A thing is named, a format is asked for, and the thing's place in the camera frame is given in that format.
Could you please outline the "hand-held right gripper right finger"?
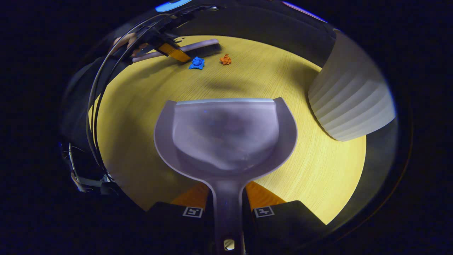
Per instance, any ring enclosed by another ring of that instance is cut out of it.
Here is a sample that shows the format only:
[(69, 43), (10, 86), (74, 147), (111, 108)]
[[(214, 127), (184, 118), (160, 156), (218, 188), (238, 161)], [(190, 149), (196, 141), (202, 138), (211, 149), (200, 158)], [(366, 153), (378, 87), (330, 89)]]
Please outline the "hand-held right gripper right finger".
[(246, 185), (243, 199), (247, 255), (312, 255), (327, 231), (301, 201), (285, 202), (254, 181)]

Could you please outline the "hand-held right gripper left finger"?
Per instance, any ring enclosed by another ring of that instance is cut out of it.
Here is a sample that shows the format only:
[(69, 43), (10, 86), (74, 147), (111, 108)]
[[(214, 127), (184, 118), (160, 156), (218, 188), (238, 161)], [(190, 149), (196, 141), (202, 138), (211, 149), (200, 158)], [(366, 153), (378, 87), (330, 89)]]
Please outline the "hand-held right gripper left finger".
[(213, 255), (212, 192), (196, 184), (171, 203), (157, 202), (147, 212), (149, 255)]

